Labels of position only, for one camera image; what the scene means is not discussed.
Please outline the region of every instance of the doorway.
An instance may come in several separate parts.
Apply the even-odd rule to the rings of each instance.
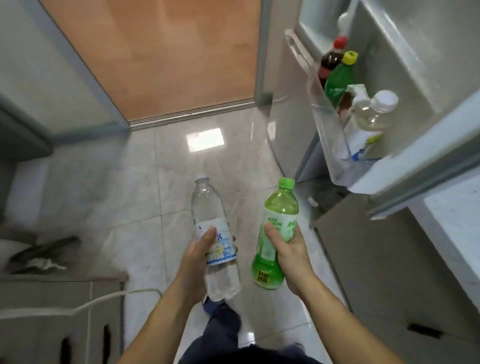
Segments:
[[[261,0],[41,0],[127,121],[253,97]]]

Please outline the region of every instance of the refrigerator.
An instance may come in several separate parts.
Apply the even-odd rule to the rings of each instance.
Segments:
[[[281,35],[269,119],[270,144],[283,173],[298,182],[329,176],[369,195],[367,215],[384,218],[476,170],[479,11],[480,3],[467,0],[303,0],[298,22]],[[369,151],[378,160],[373,165],[332,152],[346,139],[316,68],[338,34],[348,37],[345,51],[359,54],[357,83],[370,96],[388,89],[399,97],[393,126]]]

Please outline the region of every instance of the forearm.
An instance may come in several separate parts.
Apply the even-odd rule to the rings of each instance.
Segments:
[[[317,278],[301,289],[301,298],[335,364],[403,364]]]
[[[172,364],[192,305],[172,284],[148,316],[119,364]]]

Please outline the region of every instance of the bottle with red cap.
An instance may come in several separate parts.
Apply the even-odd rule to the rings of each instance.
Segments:
[[[320,68],[318,69],[318,79],[322,84],[322,88],[325,88],[325,82],[331,71],[336,66],[342,63],[343,48],[347,45],[346,36],[337,36],[335,42],[333,42],[333,48],[324,54],[320,61]]]

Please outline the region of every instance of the red bottle cap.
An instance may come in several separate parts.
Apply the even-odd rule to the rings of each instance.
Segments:
[[[338,36],[335,38],[335,42],[333,42],[333,48],[336,49],[343,49],[347,46],[347,37],[346,36]]]

